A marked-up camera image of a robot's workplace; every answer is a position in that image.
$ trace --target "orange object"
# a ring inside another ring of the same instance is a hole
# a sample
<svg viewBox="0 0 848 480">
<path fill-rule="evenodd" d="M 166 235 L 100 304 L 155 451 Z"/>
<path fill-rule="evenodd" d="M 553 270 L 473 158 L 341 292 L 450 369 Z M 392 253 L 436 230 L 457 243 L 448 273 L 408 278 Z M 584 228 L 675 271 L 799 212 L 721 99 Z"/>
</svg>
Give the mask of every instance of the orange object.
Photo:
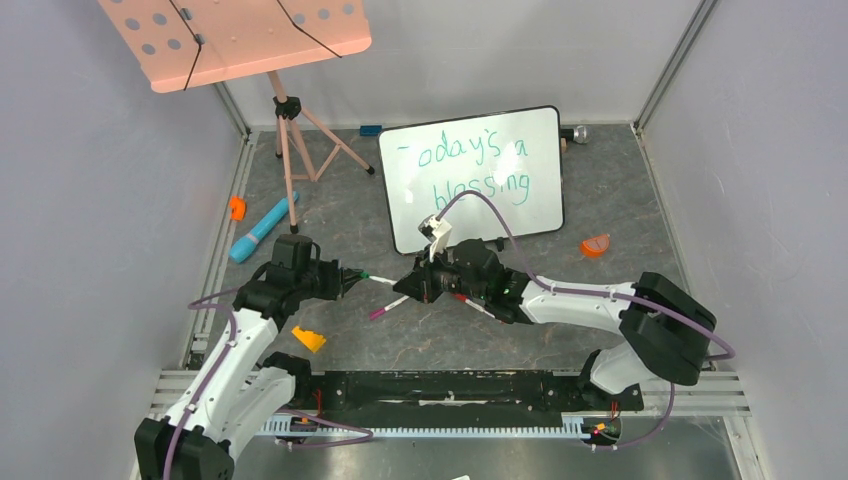
<svg viewBox="0 0 848 480">
<path fill-rule="evenodd" d="M 244 220 L 244 213 L 247 211 L 247 203 L 245 203 L 244 199 L 239 197 L 231 198 L 230 208 L 233 209 L 232 213 L 230 213 L 230 218 L 237 222 Z"/>
<path fill-rule="evenodd" d="M 300 343 L 304 344 L 312 353 L 318 353 L 318 350 L 327 342 L 327 339 L 323 335 L 310 330 L 302 330 L 300 326 L 292 329 L 292 335 L 300 340 Z"/>
<path fill-rule="evenodd" d="M 580 244 L 580 251 L 587 257 L 600 257 L 609 248 L 609 234 L 598 235 L 588 240 L 583 240 Z"/>
</svg>

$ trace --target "music stand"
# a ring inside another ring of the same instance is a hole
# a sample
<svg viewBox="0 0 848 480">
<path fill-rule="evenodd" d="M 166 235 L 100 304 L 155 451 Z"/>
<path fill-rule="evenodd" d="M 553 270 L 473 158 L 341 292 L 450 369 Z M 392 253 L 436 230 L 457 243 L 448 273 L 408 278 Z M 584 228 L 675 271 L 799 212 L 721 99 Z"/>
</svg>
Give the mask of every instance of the music stand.
<svg viewBox="0 0 848 480">
<path fill-rule="evenodd" d="M 277 70 L 352 55 L 371 45 L 363 0 L 99 0 L 155 92 L 267 73 L 274 88 L 277 156 L 283 159 L 289 219 L 297 233 L 292 180 L 318 181 L 340 150 L 365 160 L 286 94 Z M 303 113 L 336 147 L 316 172 L 295 118 Z M 288 130 L 307 175 L 291 173 Z"/>
</svg>

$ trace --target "blue marker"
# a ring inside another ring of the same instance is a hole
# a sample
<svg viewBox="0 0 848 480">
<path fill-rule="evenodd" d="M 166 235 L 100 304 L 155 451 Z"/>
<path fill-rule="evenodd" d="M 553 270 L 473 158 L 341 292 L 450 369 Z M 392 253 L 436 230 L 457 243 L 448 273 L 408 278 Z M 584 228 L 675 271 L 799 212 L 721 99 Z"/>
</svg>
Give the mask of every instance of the blue marker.
<svg viewBox="0 0 848 480">
<path fill-rule="evenodd" d="M 294 192 L 292 197 L 294 197 L 294 201 L 297 202 L 297 192 Z M 233 247 L 230 249 L 230 258 L 232 258 L 236 263 L 241 263 L 247 260 L 247 257 L 256 250 L 256 246 L 259 245 L 259 242 L 265 238 L 265 235 L 268 235 L 268 232 L 274 229 L 274 226 L 276 226 L 287 213 L 289 213 L 289 201 L 284 197 L 279 203 L 274 205 L 274 208 L 272 208 L 271 211 L 268 212 L 268 214 L 266 214 L 255 227 L 253 227 L 250 233 L 241 237 L 233 244 Z"/>
</svg>

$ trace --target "orange cap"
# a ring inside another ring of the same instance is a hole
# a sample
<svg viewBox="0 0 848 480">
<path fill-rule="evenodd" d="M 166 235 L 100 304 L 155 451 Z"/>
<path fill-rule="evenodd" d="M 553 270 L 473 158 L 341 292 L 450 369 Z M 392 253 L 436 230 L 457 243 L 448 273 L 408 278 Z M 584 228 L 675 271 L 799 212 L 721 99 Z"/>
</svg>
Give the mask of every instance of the orange cap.
<svg viewBox="0 0 848 480">
<path fill-rule="evenodd" d="M 243 199 L 239 197 L 231 198 L 230 208 L 233 209 L 230 213 L 230 218 L 237 222 L 244 220 L 244 213 L 247 211 L 247 203 L 245 203 Z"/>
<path fill-rule="evenodd" d="M 580 244 L 580 251 L 587 257 L 600 257 L 609 248 L 609 234 L 598 235 L 588 240 L 583 240 Z"/>
</svg>

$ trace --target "blue block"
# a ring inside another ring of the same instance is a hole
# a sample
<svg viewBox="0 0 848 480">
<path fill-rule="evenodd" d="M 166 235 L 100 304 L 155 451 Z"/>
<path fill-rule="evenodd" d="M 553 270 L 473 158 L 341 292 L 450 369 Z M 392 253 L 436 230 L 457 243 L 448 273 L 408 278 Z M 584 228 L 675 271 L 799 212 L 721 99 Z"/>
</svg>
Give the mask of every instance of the blue block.
<svg viewBox="0 0 848 480">
<path fill-rule="evenodd" d="M 383 130 L 382 125 L 362 125 L 359 127 L 359 136 L 376 137 Z"/>
</svg>

